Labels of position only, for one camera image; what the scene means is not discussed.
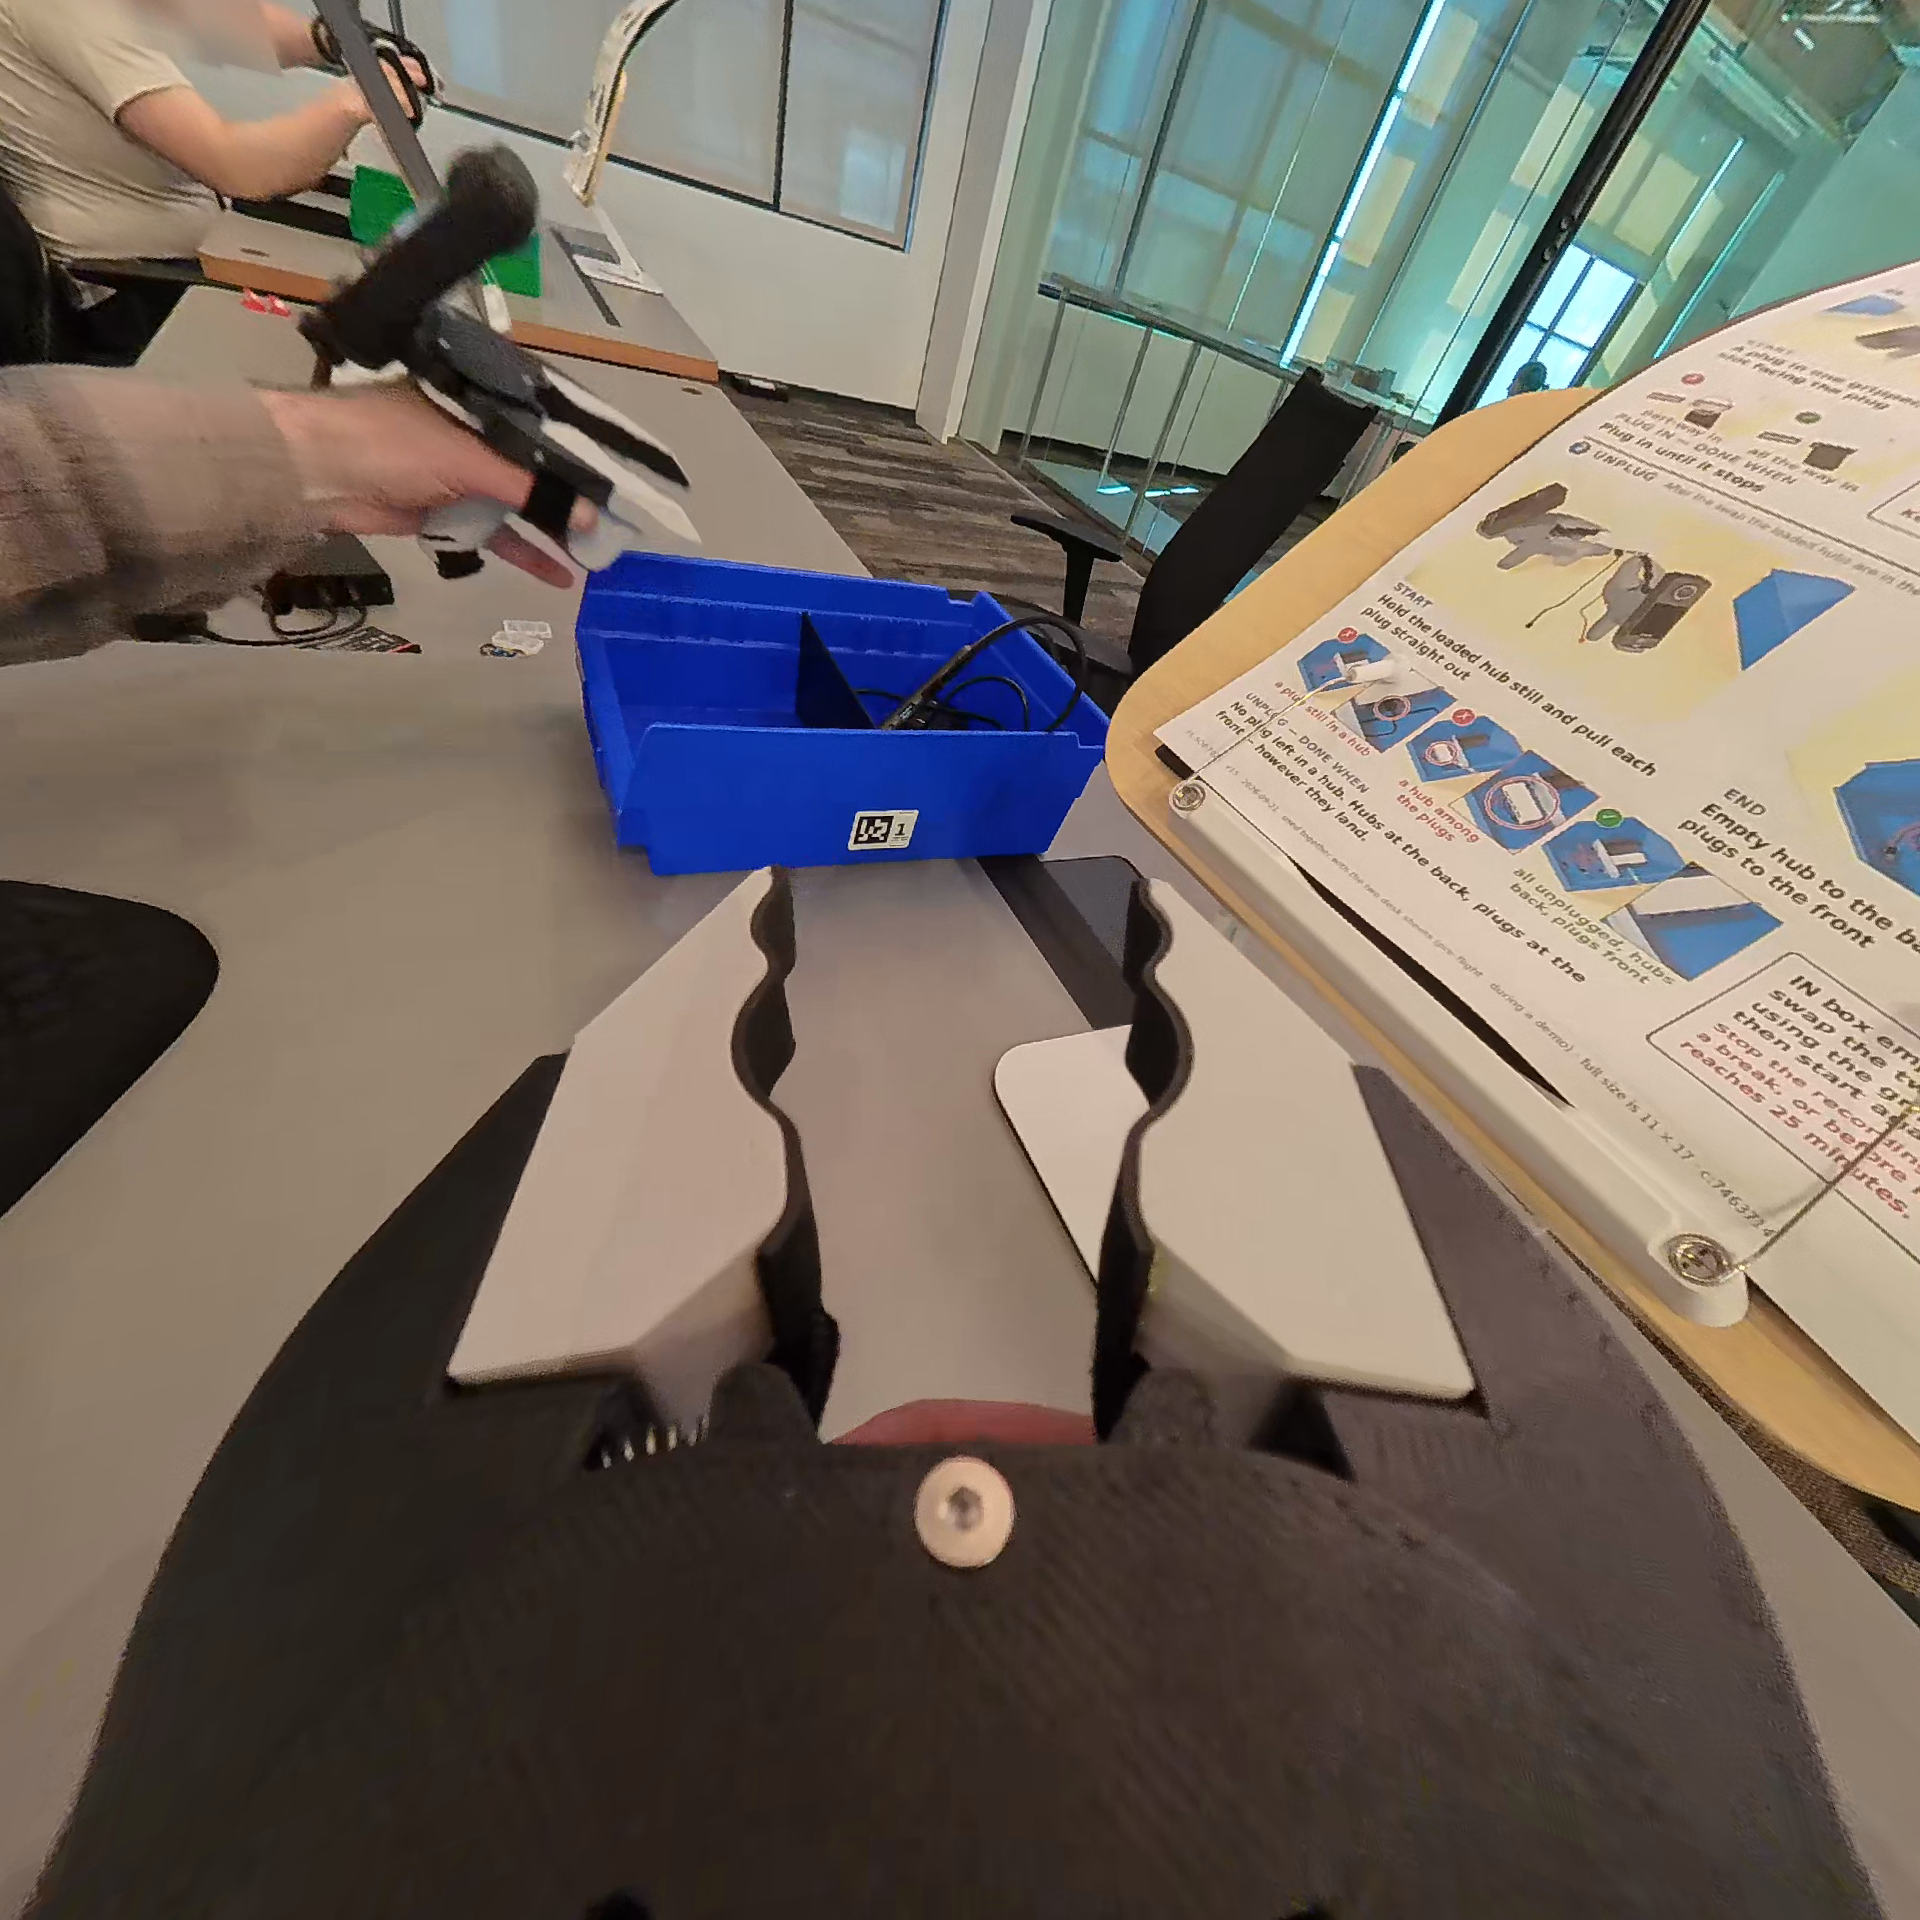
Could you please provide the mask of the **person's left forearm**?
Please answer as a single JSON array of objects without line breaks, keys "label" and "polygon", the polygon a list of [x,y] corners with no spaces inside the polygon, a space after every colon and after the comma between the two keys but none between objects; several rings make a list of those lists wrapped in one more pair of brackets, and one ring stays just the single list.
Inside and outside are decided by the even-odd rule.
[{"label": "person's left forearm", "polygon": [[2,373],[2,667],[72,660],[136,615],[215,606],[320,535],[250,385]]}]

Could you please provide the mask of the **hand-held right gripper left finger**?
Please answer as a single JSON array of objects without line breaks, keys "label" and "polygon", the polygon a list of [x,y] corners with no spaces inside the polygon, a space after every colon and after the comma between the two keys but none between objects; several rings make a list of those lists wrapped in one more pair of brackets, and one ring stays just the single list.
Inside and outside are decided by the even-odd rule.
[{"label": "hand-held right gripper left finger", "polygon": [[811,1425],[836,1372],[804,1141],[790,875],[749,875],[566,1052],[446,1375],[615,1375],[694,1428],[734,1363],[774,1363]]}]

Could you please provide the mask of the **black bin divider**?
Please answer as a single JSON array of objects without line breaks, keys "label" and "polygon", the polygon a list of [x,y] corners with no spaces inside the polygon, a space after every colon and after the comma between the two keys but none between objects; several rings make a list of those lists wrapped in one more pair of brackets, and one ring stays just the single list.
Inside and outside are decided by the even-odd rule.
[{"label": "black bin divider", "polygon": [[873,731],[861,692],[828,652],[811,612],[800,612],[796,720],[805,731]]}]

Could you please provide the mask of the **white desk lamp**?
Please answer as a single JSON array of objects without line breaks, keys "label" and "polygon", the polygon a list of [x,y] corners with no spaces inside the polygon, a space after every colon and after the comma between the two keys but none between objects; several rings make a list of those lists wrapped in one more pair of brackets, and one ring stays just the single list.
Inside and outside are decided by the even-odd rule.
[{"label": "white desk lamp", "polygon": [[625,98],[625,68],[673,5],[673,0],[624,4],[595,47],[581,117],[568,134],[562,162],[562,183],[581,210],[595,203],[613,153],[613,133]]}]

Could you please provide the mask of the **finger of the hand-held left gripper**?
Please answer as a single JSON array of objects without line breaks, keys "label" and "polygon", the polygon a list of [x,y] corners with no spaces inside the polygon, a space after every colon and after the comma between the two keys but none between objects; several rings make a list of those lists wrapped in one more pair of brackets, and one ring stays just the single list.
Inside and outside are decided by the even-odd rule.
[{"label": "finger of the hand-held left gripper", "polygon": [[562,515],[562,552],[576,568],[609,568],[624,552],[700,547],[685,467],[560,467],[576,505]]},{"label": "finger of the hand-held left gripper", "polygon": [[531,420],[524,467],[538,478],[576,490],[690,490],[668,445],[547,361],[531,361]]}]

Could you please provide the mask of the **black pole stand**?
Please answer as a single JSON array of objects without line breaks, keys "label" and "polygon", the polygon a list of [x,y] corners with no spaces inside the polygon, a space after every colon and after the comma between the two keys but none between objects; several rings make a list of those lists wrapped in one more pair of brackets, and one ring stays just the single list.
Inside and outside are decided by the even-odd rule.
[{"label": "black pole stand", "polygon": [[1571,175],[1569,175],[1562,195],[1550,203],[1541,231],[1535,232],[1535,239],[1520,254],[1520,264],[1518,264],[1509,283],[1503,288],[1503,298],[1494,307],[1485,332],[1480,336],[1475,350],[1468,352],[1448,399],[1438,406],[1438,413],[1434,413],[1438,428],[1468,413],[1474,403],[1490,385],[1500,359],[1508,354],[1520,324],[1528,321],[1528,310],[1535,307],[1550,270],[1556,266],[1556,261],[1571,246],[1578,227],[1586,223],[1586,215],[1597,203],[1605,178],[1612,175],[1620,156],[1626,153],[1626,145],[1632,141],[1632,134],[1644,122],[1652,98],[1659,95],[1659,89],[1674,73],[1679,54],[1686,49],[1686,40],[1693,38],[1693,30],[1707,16],[1707,9],[1711,9],[1711,4],[1661,4],[1659,5],[1659,16],[1655,16],[1643,49],[1628,65],[1612,105],[1605,109],[1587,145],[1582,148],[1578,162],[1571,166]]}]

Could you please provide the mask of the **green plastic bin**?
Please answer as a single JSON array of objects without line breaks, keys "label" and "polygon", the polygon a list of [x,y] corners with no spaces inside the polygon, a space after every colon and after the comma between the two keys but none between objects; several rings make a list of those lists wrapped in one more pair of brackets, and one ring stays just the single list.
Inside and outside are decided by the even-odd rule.
[{"label": "green plastic bin", "polygon": [[[417,214],[414,188],[389,170],[355,166],[348,178],[348,237],[372,249]],[[489,283],[502,296],[543,298],[543,237],[538,227],[511,249],[490,254]]]}]

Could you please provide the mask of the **person's left hand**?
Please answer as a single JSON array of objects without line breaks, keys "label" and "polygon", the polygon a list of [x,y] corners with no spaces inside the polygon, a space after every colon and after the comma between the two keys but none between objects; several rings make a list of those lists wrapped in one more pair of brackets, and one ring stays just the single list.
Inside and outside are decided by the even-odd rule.
[{"label": "person's left hand", "polygon": [[314,535],[417,538],[468,505],[518,511],[535,478],[405,381],[258,388]]}]

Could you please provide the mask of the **blue plastic bin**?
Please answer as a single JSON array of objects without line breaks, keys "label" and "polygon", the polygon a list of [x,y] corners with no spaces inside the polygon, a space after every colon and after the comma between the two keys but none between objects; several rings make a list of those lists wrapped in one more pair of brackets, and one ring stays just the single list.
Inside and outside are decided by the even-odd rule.
[{"label": "blue plastic bin", "polygon": [[[873,731],[796,720],[804,608]],[[1107,748],[1089,660],[989,594],[630,552],[576,650],[613,836],[661,876],[1044,852]]]}]

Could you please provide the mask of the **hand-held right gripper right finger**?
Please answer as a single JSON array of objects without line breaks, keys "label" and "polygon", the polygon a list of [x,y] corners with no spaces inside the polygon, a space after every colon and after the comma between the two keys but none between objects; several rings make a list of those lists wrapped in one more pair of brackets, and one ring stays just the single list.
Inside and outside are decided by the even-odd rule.
[{"label": "hand-held right gripper right finger", "polygon": [[1462,1404],[1467,1349],[1358,1068],[1175,886],[1124,924],[1143,1107],[1116,1150],[1097,1256],[1097,1425],[1147,1372],[1200,1378],[1221,1425],[1298,1387]]}]

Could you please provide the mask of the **small black adapter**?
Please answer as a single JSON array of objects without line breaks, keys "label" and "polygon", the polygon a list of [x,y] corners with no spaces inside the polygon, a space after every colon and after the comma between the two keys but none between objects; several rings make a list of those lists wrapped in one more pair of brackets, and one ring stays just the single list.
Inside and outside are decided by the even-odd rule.
[{"label": "small black adapter", "polygon": [[258,588],[266,615],[291,612],[372,612],[397,603],[394,577],[355,535],[331,535],[282,568]]}]

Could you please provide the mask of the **printed instruction sheet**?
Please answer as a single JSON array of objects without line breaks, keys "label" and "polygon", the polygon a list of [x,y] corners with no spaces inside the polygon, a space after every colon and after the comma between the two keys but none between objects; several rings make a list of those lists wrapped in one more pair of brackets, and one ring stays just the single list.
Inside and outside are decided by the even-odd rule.
[{"label": "printed instruction sheet", "polygon": [[1157,739],[1918,1438],[1918,264],[1586,399]]}]

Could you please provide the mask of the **white stand base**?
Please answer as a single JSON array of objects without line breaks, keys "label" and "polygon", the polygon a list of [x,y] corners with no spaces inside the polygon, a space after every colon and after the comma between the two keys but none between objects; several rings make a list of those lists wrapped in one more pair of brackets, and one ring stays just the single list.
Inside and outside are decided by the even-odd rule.
[{"label": "white stand base", "polygon": [[991,1089],[1036,1180],[1089,1279],[1116,1191],[1124,1141],[1147,1110],[1124,1052],[1132,1030],[1020,1044],[995,1062]]}]

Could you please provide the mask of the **glass railing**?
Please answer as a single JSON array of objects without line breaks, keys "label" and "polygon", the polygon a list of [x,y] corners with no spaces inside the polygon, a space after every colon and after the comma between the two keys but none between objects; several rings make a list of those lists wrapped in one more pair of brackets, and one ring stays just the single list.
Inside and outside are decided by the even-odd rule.
[{"label": "glass railing", "polygon": [[1221,478],[1304,375],[1360,413],[1322,496],[1349,502],[1433,428],[1385,373],[1313,366],[1270,343],[1231,336],[1161,300],[1044,275],[1039,366],[1011,430],[1020,461],[1089,467],[1089,502],[1190,496]]}]

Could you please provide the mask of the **instruction sheet on stand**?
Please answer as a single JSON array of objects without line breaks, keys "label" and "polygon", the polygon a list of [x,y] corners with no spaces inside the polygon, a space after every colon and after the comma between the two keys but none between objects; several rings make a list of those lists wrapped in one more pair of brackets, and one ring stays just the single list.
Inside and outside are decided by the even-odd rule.
[{"label": "instruction sheet on stand", "polygon": [[1918,1510],[1918,1438],[1907,1434],[1788,1313],[1740,1298],[1740,1272],[1683,1279],[1668,1244],[1707,1226],[1703,1200],[1661,1200],[1576,1129],[1576,1110],[1490,1048],[1396,948],[1385,906],[1340,911],[1251,827],[1214,775],[1182,775],[1161,724],[1214,693],[1360,588],[1397,547],[1500,467],[1565,428],[1586,399],[1535,394],[1475,408],[1336,507],[1255,586],[1143,671],[1115,715],[1107,772],[1132,815],[1231,911],[1306,992],[1310,1016],[1375,1056],[1467,1149],[1530,1226],[1586,1265],[1688,1378],[1740,1419],[1860,1497]]}]

